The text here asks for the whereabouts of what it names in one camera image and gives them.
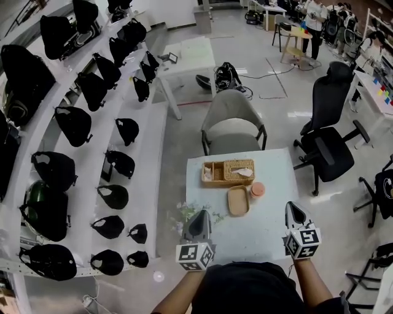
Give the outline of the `black mesh office chair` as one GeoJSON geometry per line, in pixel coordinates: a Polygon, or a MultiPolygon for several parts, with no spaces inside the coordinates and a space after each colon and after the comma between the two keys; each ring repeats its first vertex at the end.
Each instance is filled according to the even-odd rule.
{"type": "Polygon", "coordinates": [[[376,221],[377,209],[380,210],[384,220],[393,217],[393,155],[389,162],[382,168],[381,172],[375,175],[375,188],[372,188],[363,177],[359,177],[359,182],[363,183],[371,199],[363,205],[353,208],[353,212],[372,205],[372,219],[368,228],[373,228],[376,221]]]}

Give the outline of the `person's black clothing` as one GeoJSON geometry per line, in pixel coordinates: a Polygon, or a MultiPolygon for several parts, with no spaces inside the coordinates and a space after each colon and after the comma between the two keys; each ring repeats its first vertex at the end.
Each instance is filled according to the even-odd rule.
{"type": "Polygon", "coordinates": [[[350,314],[340,297],[308,308],[295,282],[270,262],[232,262],[208,268],[191,314],[350,314]]]}

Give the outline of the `white metal shelf rack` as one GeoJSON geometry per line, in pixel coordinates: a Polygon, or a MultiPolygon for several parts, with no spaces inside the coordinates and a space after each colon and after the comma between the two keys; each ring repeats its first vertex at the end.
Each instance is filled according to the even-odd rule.
{"type": "MultiPolygon", "coordinates": [[[[31,155],[38,150],[54,115],[55,106],[61,102],[61,98],[75,81],[77,73],[88,64],[94,52],[108,52],[109,38],[121,27],[122,22],[105,25],[101,35],[77,53],[72,71],[63,72],[61,82],[55,85],[42,101],[22,139],[9,189],[0,209],[0,231],[6,235],[5,240],[0,243],[0,249],[5,253],[5,257],[0,258],[0,270],[10,274],[20,314],[33,314],[25,285],[25,278],[31,276],[33,271],[18,257],[21,234],[19,207],[23,202],[33,168],[31,155]]],[[[105,106],[95,112],[92,118],[91,141],[74,148],[64,136],[61,136],[55,146],[76,164],[77,181],[71,188],[69,197],[71,229],[62,245],[76,256],[79,265],[77,275],[80,277],[96,274],[96,270],[90,265],[91,257],[106,249],[114,250],[123,257],[144,249],[151,258],[156,257],[158,177],[168,105],[154,104],[151,99],[138,101],[131,78],[141,73],[138,63],[145,51],[145,48],[140,48],[132,54],[132,60],[122,68],[122,78],[118,87],[111,91],[105,106]],[[136,167],[131,178],[125,178],[116,172],[112,174],[112,178],[117,184],[122,184],[129,190],[130,200],[128,208],[124,210],[123,219],[125,227],[131,228],[138,223],[144,223],[147,227],[148,237],[144,245],[136,243],[127,235],[107,240],[90,226],[99,210],[96,189],[101,179],[105,152],[111,147],[119,147],[115,119],[125,114],[129,114],[139,124],[139,134],[135,143],[123,147],[123,152],[133,158],[136,167]]]]}

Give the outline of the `black helmet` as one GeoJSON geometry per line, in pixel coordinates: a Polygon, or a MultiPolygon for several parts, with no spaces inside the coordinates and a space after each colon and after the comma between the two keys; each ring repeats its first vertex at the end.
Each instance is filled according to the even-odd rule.
{"type": "Polygon", "coordinates": [[[197,84],[204,90],[211,91],[211,81],[209,77],[197,74],[195,76],[197,84]]]}

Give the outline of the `plain white table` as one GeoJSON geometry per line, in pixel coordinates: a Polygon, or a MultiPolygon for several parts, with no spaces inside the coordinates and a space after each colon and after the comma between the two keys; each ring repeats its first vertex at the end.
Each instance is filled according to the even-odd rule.
{"type": "Polygon", "coordinates": [[[185,74],[205,71],[209,74],[211,81],[211,93],[215,96],[217,93],[214,79],[216,62],[211,46],[211,40],[204,36],[183,40],[182,42],[167,45],[164,48],[163,53],[165,55],[174,53],[178,56],[176,64],[171,63],[169,60],[162,62],[157,71],[157,78],[163,89],[163,93],[168,100],[169,106],[176,118],[181,120],[182,116],[168,80],[172,78],[179,78],[185,74]]]}

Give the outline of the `person's right forearm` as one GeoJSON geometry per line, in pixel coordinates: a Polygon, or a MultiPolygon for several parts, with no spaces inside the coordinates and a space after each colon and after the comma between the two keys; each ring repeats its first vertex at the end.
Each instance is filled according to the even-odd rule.
{"type": "Polygon", "coordinates": [[[309,310],[312,311],[321,303],[333,298],[310,259],[296,259],[294,266],[303,301],[309,310]]]}

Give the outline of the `pale flower bouquet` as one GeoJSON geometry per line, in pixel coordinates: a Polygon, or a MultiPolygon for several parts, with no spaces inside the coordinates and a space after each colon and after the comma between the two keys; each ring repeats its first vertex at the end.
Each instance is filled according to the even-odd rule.
{"type": "Polygon", "coordinates": [[[169,215],[171,230],[180,236],[186,222],[190,221],[195,214],[200,213],[202,210],[206,210],[209,213],[212,225],[218,225],[228,217],[227,214],[221,214],[213,210],[210,204],[200,205],[196,202],[180,202],[177,204],[175,212],[169,215]]]}

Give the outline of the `beige rectangular plastic tray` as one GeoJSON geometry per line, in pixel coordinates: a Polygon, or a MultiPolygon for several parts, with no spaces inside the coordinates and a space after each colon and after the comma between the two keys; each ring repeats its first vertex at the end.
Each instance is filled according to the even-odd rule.
{"type": "Polygon", "coordinates": [[[247,188],[243,185],[231,187],[227,195],[230,215],[233,217],[245,216],[249,211],[247,188]]]}

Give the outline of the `grey upholstered chair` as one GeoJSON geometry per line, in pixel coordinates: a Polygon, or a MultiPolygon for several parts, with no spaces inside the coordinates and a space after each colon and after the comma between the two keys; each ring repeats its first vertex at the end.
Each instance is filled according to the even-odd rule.
{"type": "Polygon", "coordinates": [[[263,151],[266,149],[267,138],[265,124],[242,92],[224,90],[214,96],[201,127],[201,144],[206,156],[263,151]],[[214,139],[208,138],[212,127],[232,119],[253,124],[258,130],[257,135],[233,132],[218,135],[214,139]]]}

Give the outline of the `person's left forearm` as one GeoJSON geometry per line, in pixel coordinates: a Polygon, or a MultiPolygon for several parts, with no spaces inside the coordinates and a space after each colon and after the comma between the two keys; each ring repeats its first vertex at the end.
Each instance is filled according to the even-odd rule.
{"type": "Polygon", "coordinates": [[[151,314],[186,314],[206,271],[187,272],[151,314]]]}

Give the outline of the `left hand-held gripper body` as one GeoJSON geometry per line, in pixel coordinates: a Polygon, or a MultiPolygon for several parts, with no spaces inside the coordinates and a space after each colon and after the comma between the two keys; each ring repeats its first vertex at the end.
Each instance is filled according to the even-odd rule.
{"type": "Polygon", "coordinates": [[[211,240],[211,219],[206,210],[202,234],[189,233],[190,221],[186,222],[180,244],[176,246],[176,262],[187,272],[206,270],[214,259],[215,245],[211,240]]]}

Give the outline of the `black office chair with headrest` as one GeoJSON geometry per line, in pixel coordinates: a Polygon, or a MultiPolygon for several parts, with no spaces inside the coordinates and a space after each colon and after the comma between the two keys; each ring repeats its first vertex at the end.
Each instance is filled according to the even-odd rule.
{"type": "Polygon", "coordinates": [[[347,141],[361,136],[366,142],[370,136],[362,124],[354,120],[354,130],[344,137],[334,128],[339,122],[352,83],[352,71],[348,65],[332,61],[325,76],[313,85],[312,116],[300,131],[300,140],[294,146],[305,155],[295,170],[312,166],[314,171],[313,196],[319,195],[319,182],[332,182],[354,165],[354,158],[347,141]]]}

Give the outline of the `wicker basket organizer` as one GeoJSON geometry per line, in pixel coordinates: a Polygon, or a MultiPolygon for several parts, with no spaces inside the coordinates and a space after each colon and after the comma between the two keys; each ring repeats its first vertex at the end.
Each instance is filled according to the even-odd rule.
{"type": "Polygon", "coordinates": [[[201,169],[201,181],[207,187],[218,188],[237,185],[251,185],[255,179],[255,167],[252,159],[231,159],[226,161],[205,162],[201,169]],[[204,167],[212,169],[212,181],[204,181],[204,167]],[[241,175],[233,175],[232,168],[249,168],[253,170],[253,176],[243,177],[241,175]]]}

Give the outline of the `black backpack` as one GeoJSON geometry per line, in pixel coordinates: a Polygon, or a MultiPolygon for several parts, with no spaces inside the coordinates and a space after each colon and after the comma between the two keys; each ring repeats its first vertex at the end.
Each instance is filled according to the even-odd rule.
{"type": "Polygon", "coordinates": [[[214,72],[215,86],[218,92],[238,90],[243,87],[238,73],[231,63],[224,62],[214,72]]]}

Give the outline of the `grey pedestal bin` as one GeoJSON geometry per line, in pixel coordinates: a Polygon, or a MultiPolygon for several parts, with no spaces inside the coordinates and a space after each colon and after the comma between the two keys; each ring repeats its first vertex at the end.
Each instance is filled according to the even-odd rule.
{"type": "Polygon", "coordinates": [[[212,31],[210,11],[203,7],[194,7],[193,14],[199,34],[210,34],[212,31]]]}

